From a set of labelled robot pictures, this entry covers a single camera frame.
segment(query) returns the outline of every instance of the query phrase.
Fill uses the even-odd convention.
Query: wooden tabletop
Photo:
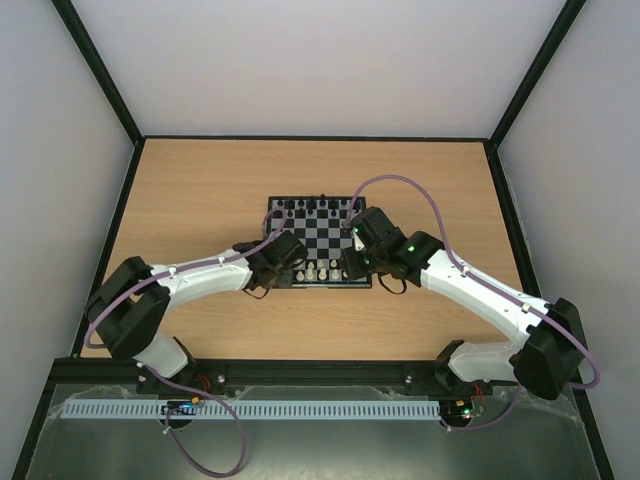
[[[352,195],[385,173],[424,186],[456,252],[519,288],[480,143],[148,140],[107,275],[130,256],[180,263],[260,239],[270,195]],[[429,204],[409,185],[379,182],[363,195],[405,235],[440,236]],[[370,290],[274,290],[260,301],[217,294],[171,311],[161,330],[196,358],[428,360],[451,340],[504,339],[445,297],[411,285],[394,296],[375,280]]]

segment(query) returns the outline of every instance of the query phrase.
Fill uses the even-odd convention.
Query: wire
[[[476,389],[476,395],[471,400],[473,401],[476,398],[480,397],[480,400],[482,400],[482,406],[486,410],[487,409],[487,399],[484,396],[484,392],[482,391],[482,389],[478,386],[478,384],[476,382],[471,382],[471,385],[473,385],[475,387],[475,389]]]
[[[270,288],[265,289],[264,293],[260,296],[254,295],[253,293],[250,293],[249,290],[244,289],[242,290],[244,293],[246,293],[247,295],[249,295],[251,298],[255,298],[256,300],[262,300],[264,297],[266,297],[269,292],[271,291]]]
[[[284,213],[285,213],[284,209],[283,208],[279,208],[279,207],[275,207],[275,208],[272,208],[271,210],[269,210],[267,212],[267,214],[264,216],[264,218],[262,219],[263,237],[266,237],[267,220],[277,211],[282,212],[283,217],[284,217]],[[225,259],[222,259],[219,255],[216,255],[215,257],[209,258],[207,260],[199,260],[199,261],[196,261],[196,262],[184,264],[184,265],[181,265],[180,267],[178,267],[176,269],[175,273],[183,273],[183,272],[187,272],[189,270],[193,270],[193,269],[196,269],[196,268],[209,267],[209,266],[213,266],[213,265],[220,265],[223,260],[225,262],[231,263],[231,262],[235,262],[237,260],[240,260],[242,258],[247,258],[247,257],[253,255],[254,253],[262,250],[265,246],[267,246],[269,243],[271,243],[273,240],[275,240],[275,238],[278,235],[280,235],[280,233],[284,229],[284,224],[285,224],[284,221],[280,222],[280,225],[278,226],[278,228],[276,228],[273,232],[271,232],[271,234],[268,237],[266,237],[264,241],[262,241],[260,244],[256,245],[254,248],[248,250],[245,253],[240,253],[238,255],[233,255],[233,256],[231,256],[229,258],[225,258]],[[155,282],[157,280],[161,280],[163,278],[167,278],[169,275],[171,275],[170,271],[166,271],[166,272],[162,272],[162,273],[159,273],[159,274],[156,274],[156,275],[152,275],[151,277],[146,278],[146,279],[138,282],[137,284],[133,285],[131,288],[127,289],[125,292],[123,292],[121,295],[119,295],[89,325],[89,328],[87,329],[87,332],[85,333],[85,336],[84,336],[84,345],[85,345],[85,347],[92,348],[92,349],[106,348],[105,344],[91,343],[91,336],[96,331],[98,326],[104,321],[104,319],[107,318],[107,316],[111,312],[113,312],[113,310],[115,310],[122,302],[127,300],[131,295],[133,295],[136,292],[139,292],[144,287],[146,287],[147,285],[150,285],[151,283],[153,283],[153,282]],[[170,412],[167,413],[167,418],[165,419],[165,423],[164,424],[165,424],[165,427],[167,427],[167,429],[168,429],[168,430],[166,430],[166,432],[168,432],[169,436],[171,437],[173,442],[176,444],[176,446],[178,447],[178,450],[180,451],[180,453],[182,454],[184,459],[187,461],[187,463],[189,463],[189,465],[191,465],[193,468],[198,470],[203,475],[206,475],[206,476],[212,477],[212,478],[228,478],[228,477],[231,477],[231,476],[235,475],[236,473],[238,473],[242,469],[242,464],[244,463],[244,459],[245,459],[245,456],[246,456],[246,453],[247,453],[247,436],[246,436],[246,433],[244,431],[244,427],[242,426],[242,422],[240,421],[240,418],[238,418],[238,415],[233,410],[233,408],[231,408],[224,400],[222,400],[222,399],[220,399],[220,398],[218,398],[218,397],[216,397],[214,395],[211,395],[210,393],[205,392],[204,390],[198,390],[196,388],[186,387],[184,385],[179,385],[177,383],[173,383],[172,381],[164,378],[162,375],[160,375],[153,368],[149,367],[148,365],[145,365],[145,366],[158,380],[160,380],[165,385],[167,385],[169,387],[172,387],[172,388],[175,388],[177,390],[182,390],[182,391],[185,391],[185,392],[195,393],[197,395],[201,395],[204,398],[208,398],[210,400],[213,400],[213,401],[219,403],[220,405],[222,405],[222,407],[227,412],[229,412],[229,414],[235,420],[236,425],[238,426],[238,431],[240,432],[240,437],[241,437],[241,441],[242,441],[242,450],[240,451],[240,459],[238,460],[238,463],[236,464],[236,466],[233,467],[231,470],[229,470],[226,473],[219,473],[219,472],[214,472],[213,470],[208,470],[207,468],[203,467],[198,462],[196,462],[193,459],[193,457],[191,457],[187,453],[185,448],[178,441],[178,438],[173,433],[173,431],[171,431],[171,429],[169,427],[169,419],[171,418],[171,415],[175,412],[175,409],[171,410]],[[207,380],[207,383],[209,384],[209,388],[211,388],[211,383],[209,382],[209,379],[206,379],[206,380]]]
[[[275,208],[272,208],[271,210],[269,210],[267,212],[267,214],[264,216],[264,218],[262,219],[263,232],[265,231],[264,230],[264,226],[266,225],[267,220],[271,217],[271,215],[273,215],[277,211],[283,212],[283,214],[284,214],[284,209],[283,208],[275,207]],[[280,233],[282,232],[283,229],[284,229],[284,222],[280,222],[280,225],[278,225],[278,228],[276,228],[271,233],[271,235],[269,235],[262,243],[260,243],[259,245],[255,246],[254,248],[248,250],[245,253],[239,253],[238,255],[233,255],[233,256],[231,256],[229,258],[225,258],[225,259],[221,259],[221,257],[219,255],[216,255],[216,256],[210,257],[210,258],[208,258],[206,260],[198,260],[198,261],[195,261],[195,262],[192,262],[192,263],[187,263],[187,264],[184,264],[184,265],[181,265],[180,267],[178,267],[175,270],[175,273],[184,273],[184,272],[187,272],[189,270],[196,269],[196,268],[210,267],[210,266],[213,266],[213,265],[220,265],[220,263],[222,261],[231,263],[231,262],[235,262],[237,260],[240,260],[242,258],[250,257],[254,253],[259,252],[260,250],[262,250],[264,247],[266,247],[273,240],[275,240],[276,237],[278,235],[280,235]],[[107,316],[111,312],[113,312],[122,302],[124,302],[126,299],[128,299],[131,295],[133,295],[136,292],[139,292],[144,287],[146,287],[147,285],[149,285],[149,284],[151,284],[151,283],[153,283],[153,282],[155,282],[157,280],[161,280],[163,278],[167,278],[171,274],[172,274],[171,271],[166,271],[166,272],[162,272],[162,273],[158,273],[156,275],[153,275],[153,276],[151,276],[149,278],[146,278],[146,279],[136,283],[134,286],[132,286],[131,288],[129,288],[128,290],[123,292],[120,296],[118,296],[113,302],[111,302],[100,313],[100,315],[98,315],[96,317],[96,319],[92,323],[89,324],[89,328],[87,329],[87,332],[84,335],[84,346],[87,347],[87,348],[91,348],[91,349],[106,348],[107,346],[104,343],[91,343],[91,336],[96,331],[98,326],[104,321],[104,319],[107,318]]]
[[[378,282],[380,282],[380,285],[382,285],[382,288],[384,288],[387,292],[392,293],[393,295],[402,295],[404,292],[407,291],[407,282],[405,281],[404,278],[400,280],[402,282],[402,290],[399,292],[394,292],[387,286],[386,283],[384,283],[384,280],[382,280],[382,274],[381,273],[378,274]]]
[[[160,380],[165,385],[171,388],[175,388],[176,390],[195,393],[197,395],[201,395],[204,398],[208,398],[209,400],[213,400],[214,402],[217,402],[219,405],[222,406],[222,408],[224,408],[227,411],[227,413],[229,413],[229,415],[233,417],[233,420],[236,422],[236,425],[238,426],[238,432],[240,432],[240,441],[241,441],[240,458],[238,459],[238,462],[228,472],[224,472],[224,473],[214,472],[213,470],[209,470],[208,468],[205,468],[202,465],[200,465],[196,460],[194,460],[194,458],[191,455],[187,453],[185,448],[182,446],[182,444],[178,440],[178,437],[176,437],[176,434],[173,432],[173,430],[171,430],[171,427],[169,426],[169,420],[171,419],[171,415],[173,415],[178,409],[174,408],[173,410],[170,410],[167,413],[167,417],[164,419],[164,426],[166,427],[165,432],[169,435],[169,437],[171,437],[171,440],[173,440],[173,443],[176,444],[176,447],[178,447],[178,450],[180,451],[184,459],[187,461],[187,463],[191,465],[193,468],[195,468],[196,470],[198,470],[203,475],[206,475],[211,478],[229,478],[235,475],[236,473],[240,472],[244,464],[244,459],[247,455],[247,434],[244,431],[244,426],[242,425],[242,422],[240,421],[238,414],[233,410],[233,408],[231,408],[231,406],[227,402],[225,402],[219,397],[216,397],[215,395],[212,395],[203,390],[198,390],[197,388],[186,387],[184,385],[173,383],[171,380],[164,378],[162,375],[156,372],[153,368],[149,367],[148,365],[145,365],[145,366],[147,370],[149,370],[158,380]]]
[[[205,392],[210,392],[211,391],[211,382],[209,381],[209,379],[207,377],[205,377],[204,375],[198,375],[197,377],[194,378],[194,380],[196,380],[197,382],[202,383],[202,389]]]
[[[502,422],[509,415],[511,415],[511,412],[513,412],[513,410],[515,410],[516,405],[520,401],[520,396],[521,395],[522,395],[522,385],[518,384],[518,389],[516,390],[516,394],[513,397],[513,401],[511,402],[509,407],[504,411],[504,413],[502,415],[500,415],[498,418],[494,418],[490,422],[483,423],[482,425],[471,425],[471,426],[467,426],[467,427],[452,427],[447,422],[445,422],[444,419],[441,419],[440,423],[444,427],[447,427],[447,431],[453,431],[453,432],[473,432],[473,431],[483,430],[485,428],[493,427],[493,426],[499,424],[500,422]]]
[[[365,187],[367,187],[368,185],[371,185],[372,183],[379,182],[380,180],[399,180],[401,182],[408,183],[409,185],[412,185],[413,187],[415,187],[420,193],[422,193],[422,195],[424,195],[424,197],[427,199],[427,201],[431,205],[431,208],[433,209],[433,213],[436,216],[436,220],[438,222],[438,229],[440,230],[440,236],[442,237],[442,243],[444,243],[444,248],[447,252],[447,256],[449,257],[449,260],[451,260],[451,263],[453,263],[455,267],[460,272],[462,272],[464,269],[464,265],[460,263],[456,254],[453,252],[451,245],[449,244],[449,237],[447,236],[447,232],[445,231],[444,221],[442,220],[442,214],[440,213],[440,209],[438,208],[438,205],[436,204],[433,197],[429,194],[429,192],[427,192],[420,184],[411,180],[410,178],[403,177],[401,175],[380,175],[378,177],[370,178],[369,180],[364,182],[362,185],[360,185],[360,187],[358,187],[358,190],[356,190],[356,193],[351,198],[351,203],[349,204],[349,210],[347,212],[347,223],[349,223],[353,218],[353,206],[356,203],[358,195],[360,195],[360,193],[362,192],[362,190],[365,189]],[[493,293],[496,293],[497,295],[500,295],[502,298],[510,301],[514,305],[517,305],[520,308],[524,306],[525,302],[520,300],[518,297],[515,297],[508,292],[505,292],[504,290],[502,290],[502,288],[498,287],[497,285],[494,285],[493,283],[476,275],[473,272],[473,270],[469,270],[468,272],[465,273],[465,275],[467,275],[469,278],[474,280],[476,283],[479,283],[483,287],[491,290]],[[584,358],[591,365],[591,368],[593,369],[593,380],[591,380],[591,382],[586,384],[569,383],[569,386],[571,388],[586,390],[598,385],[600,383],[600,366],[598,365],[598,362],[596,361],[595,357],[591,354],[591,352],[589,352],[589,350],[587,350],[585,346],[582,345],[582,343],[580,343],[580,341],[576,337],[574,337],[566,328],[564,328],[554,319],[550,318],[549,316],[545,315],[543,312],[533,307],[530,307],[528,311],[533,313],[536,317],[540,318],[541,320],[547,322],[549,325],[555,328],[558,332],[560,332],[562,336],[564,336],[567,340],[569,340],[569,342],[571,342],[571,344],[574,347],[576,347],[576,349],[584,356]]]

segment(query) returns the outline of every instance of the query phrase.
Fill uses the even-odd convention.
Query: white robotic arm
[[[535,309],[570,330],[577,309],[564,299],[555,305],[500,283],[455,256],[462,271],[449,258],[444,244],[424,233],[405,237],[386,215],[370,207],[350,221],[354,247],[342,253],[342,268],[350,278],[376,273],[382,285],[390,274],[402,281],[440,293],[463,305],[500,330],[508,341],[472,344],[457,341],[443,351],[449,377],[518,381],[536,395],[553,399],[576,372],[582,354],[562,335],[530,312]],[[518,307],[467,273],[518,298]]]
[[[213,293],[268,287],[280,270],[303,261],[307,250],[291,232],[283,232],[259,251],[260,242],[239,243],[214,257],[176,265],[147,265],[140,257],[125,260],[95,292],[85,313],[116,360],[134,358],[171,378],[191,361],[177,339],[158,331],[164,315],[185,302]],[[142,280],[154,280],[134,301],[127,298],[106,317],[103,312],[123,292]]]

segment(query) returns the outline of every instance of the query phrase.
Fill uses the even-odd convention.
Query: metal bar
[[[127,135],[129,135],[131,143],[134,145],[141,143],[143,140],[142,133],[140,133],[136,122],[133,120],[73,3],[71,0],[51,0],[51,3],[56,7],[60,18],[67,26],[67,30],[69,30],[73,40],[76,42],[80,53],[82,53],[87,65],[89,65],[93,75],[96,77]]]
[[[51,403],[51,397],[51,391],[45,391],[40,396],[40,401],[38,402],[36,411],[33,414],[31,425],[29,426],[29,430],[27,431],[27,436],[24,440],[24,443],[22,444],[22,450],[20,451],[20,455],[18,456],[16,467],[13,470],[13,475],[11,476],[12,480],[24,480],[25,478],[27,478],[27,472],[29,471],[31,459],[33,458],[33,454],[36,450],[36,445],[38,444],[40,431],[42,430],[44,421],[47,418],[49,404]]]
[[[207,361],[198,361],[206,369]],[[404,362],[212,361],[233,385],[403,386]]]
[[[241,420],[440,420],[440,404],[426,400],[227,400]],[[189,420],[231,420],[217,403],[146,399],[69,399],[62,419],[162,420],[169,410]]]
[[[556,53],[556,50],[558,50],[562,40],[571,28],[571,25],[573,25],[574,20],[585,3],[586,0],[567,0],[562,10],[560,10],[556,21],[544,39],[540,50],[538,50],[531,66],[527,70],[522,82],[520,82],[520,86],[518,86],[511,102],[509,102],[509,106],[491,136],[491,142],[495,145],[495,148],[498,148],[507,136],[520,110],[524,107],[531,92],[533,92],[533,89],[536,87],[538,80],[540,80],[549,62],[551,62],[553,55]]]
[[[520,220],[516,214],[515,207],[513,205],[513,199],[509,186],[498,156],[497,147],[491,142],[485,143],[485,152],[487,153],[487,160],[489,161],[489,169],[491,170],[491,176],[493,177],[493,184],[498,196],[498,202],[500,203],[500,209],[502,210],[502,216],[504,218],[505,227],[507,229],[507,235],[509,236],[509,242],[511,243],[511,250],[513,251],[513,257],[516,262],[516,268],[518,269],[518,276],[520,277],[520,283],[522,283],[522,289],[531,295],[539,297],[540,287],[536,279],[535,272],[533,270],[533,264],[531,263],[531,256],[529,255],[529,249],[527,248],[522,228],[520,226]],[[571,325],[571,331],[576,337],[584,343],[586,346],[586,340],[584,338],[584,330],[582,325]],[[576,378],[572,378],[572,381],[582,383],[582,378],[578,373]],[[589,398],[584,390],[573,391],[578,412],[580,418],[584,422],[585,430],[587,432],[587,438],[591,451],[598,468],[598,473],[602,480],[613,480],[613,471],[611,470],[611,464],[607,457],[604,444],[600,438],[600,432],[598,431],[598,425],[596,424],[593,411],[591,410],[591,404]]]
[[[513,205],[513,199],[511,198],[509,185],[507,184],[507,179],[502,169],[500,157],[498,156],[498,150],[494,148],[491,142],[487,142],[485,143],[485,152],[487,154],[487,160],[489,161],[489,170],[493,178],[493,185],[496,189],[498,203],[500,204],[500,210],[504,218],[504,224],[507,229],[507,235],[509,237],[509,243],[511,244],[511,251],[513,252],[513,258],[516,262],[522,289],[529,295],[539,297],[540,288],[536,281],[529,249],[527,248],[522,228],[520,227],[520,220]]]
[[[153,140],[279,140],[292,142],[433,142],[433,143],[483,143],[481,137],[365,137],[319,135],[147,135]]]
[[[144,149],[144,144],[145,144],[145,139],[143,138],[140,142],[136,144],[133,150],[131,161],[129,162],[129,168],[127,169],[127,174],[122,184],[122,190],[120,191],[120,196],[118,197],[118,203],[116,203],[116,209],[113,213],[111,224],[109,225],[107,238],[105,239],[104,246],[102,247],[102,253],[100,254],[100,259],[98,260],[98,266],[96,268],[96,274],[93,278],[93,283],[91,284],[91,290],[89,291],[89,296],[91,296],[100,287],[100,285],[102,285],[102,281],[104,280],[104,276],[107,272],[107,265],[109,264],[109,259],[111,258],[111,252],[116,242],[118,229],[120,228],[120,223],[122,222],[124,210],[125,210],[125,207],[127,206],[127,200],[129,199],[129,193],[131,193],[131,187],[133,187],[133,180],[136,176],[138,165],[140,164],[140,157],[142,156],[142,150]],[[80,324],[78,325],[78,330],[76,331],[76,337],[71,347],[71,355],[80,355],[82,351],[82,342],[84,339],[84,334],[87,331],[88,327],[89,327],[89,320],[85,315],[82,315],[82,318],[80,319]]]

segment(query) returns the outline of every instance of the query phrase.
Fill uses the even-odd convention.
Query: black frame edge
[[[498,155],[498,146],[491,141],[487,141],[484,144],[484,149],[487,154],[487,161],[489,162],[489,170],[491,171],[491,177],[493,178],[493,185],[498,196],[498,203],[500,204],[500,210],[504,218],[504,224],[509,237],[509,243],[511,244],[511,250],[513,252],[513,258],[516,262],[516,268],[518,269],[518,276],[520,277],[520,283],[522,283],[522,289],[525,293],[534,295],[536,297],[541,296],[540,287],[536,279],[535,272],[533,270],[533,264],[531,262],[531,256],[529,255],[529,249],[525,242],[524,234],[520,226],[520,220],[516,214],[516,209],[513,204],[513,198],[511,197],[511,191],[502,168],[502,162]],[[574,333],[577,338],[582,339],[584,342],[584,330],[582,325],[572,325],[572,330],[576,330]],[[580,418],[584,422],[585,431],[587,433],[587,439],[593,453],[593,458],[600,474],[601,480],[614,480],[613,470],[609,463],[609,457],[604,448],[598,425],[596,423],[591,404],[587,392],[584,390],[573,390],[573,395],[576,400],[576,406]]]
[[[98,288],[100,288],[100,285],[102,285],[102,281],[104,280],[104,276],[107,272],[107,265],[109,264],[111,252],[113,251],[113,246],[116,242],[116,237],[118,236],[118,230],[120,229],[120,223],[122,222],[124,210],[127,206],[127,201],[129,200],[129,194],[131,193],[131,188],[133,187],[133,181],[136,177],[136,172],[138,171],[138,165],[140,164],[140,158],[142,157],[144,145],[145,139],[143,138],[135,145],[135,148],[133,149],[131,161],[129,162],[129,167],[127,168],[127,174],[125,175],[124,182],[122,184],[122,190],[120,190],[120,196],[118,197],[118,203],[116,203],[116,208],[113,213],[111,223],[109,224],[107,237],[104,241],[102,252],[100,253],[100,259],[98,260],[98,266],[96,267],[96,273],[93,277],[89,296],[93,295],[93,293]],[[78,330],[76,331],[76,337],[71,347],[71,355],[80,355],[80,352],[82,351],[84,334],[87,331],[87,328],[89,328],[89,320],[85,315],[82,315],[80,324],[78,325]]]
[[[27,431],[27,436],[22,444],[18,461],[16,462],[16,466],[13,470],[13,475],[11,475],[12,480],[24,480],[27,477],[29,467],[31,466],[31,459],[35,454],[38,439],[40,438],[40,431],[42,430],[44,421],[47,418],[47,413],[49,412],[49,405],[51,404],[52,397],[53,391],[48,389],[45,389],[40,396],[38,406],[36,407],[36,411],[33,413],[33,418],[31,419],[31,425]]]
[[[491,135],[491,142],[496,147],[499,147],[507,136],[507,133],[516,121],[522,107],[524,107],[527,99],[535,89],[538,84],[538,80],[540,80],[540,77],[546,70],[549,62],[551,62],[553,55],[556,53],[556,50],[558,50],[562,40],[569,32],[571,25],[573,25],[573,22],[585,3],[586,0],[567,0],[562,7],[562,10],[560,10],[556,21],[553,23],[553,26],[551,27],[551,30],[549,30],[544,42],[542,42],[542,46],[538,50],[533,62],[531,62],[531,65],[520,82],[516,93],[509,102],[500,122],[498,122],[498,126],[493,132],[493,135]]]
[[[147,135],[152,140],[286,140],[311,142],[484,143],[482,137],[368,137],[357,135]]]
[[[71,0],[51,0],[51,3],[53,3],[53,6],[58,11],[60,18],[67,27],[67,30],[75,41],[80,53],[82,53],[87,65],[93,72],[98,84],[109,100],[111,108],[113,108],[113,111],[120,120],[122,127],[127,132],[127,135],[131,139],[131,143],[136,145],[137,143],[142,142],[142,133],[131,116],[127,105],[124,103],[116,84],[111,78],[111,74],[109,74],[107,67],[102,61],[102,58],[91,40],[89,32],[87,32],[87,29],[82,23],[82,19],[78,15],[73,3]]]
[[[527,248],[527,243],[522,233],[522,228],[520,227],[520,220],[518,219],[513,199],[511,198],[507,177],[505,176],[502,162],[498,156],[498,149],[493,143],[488,141],[484,144],[484,150],[487,155],[487,161],[489,162],[493,186],[496,190],[502,217],[504,218],[504,224],[507,229],[516,268],[518,269],[518,277],[522,284],[522,290],[529,295],[539,297],[540,287],[538,286],[533,264],[531,263],[531,256],[529,255],[529,249]]]

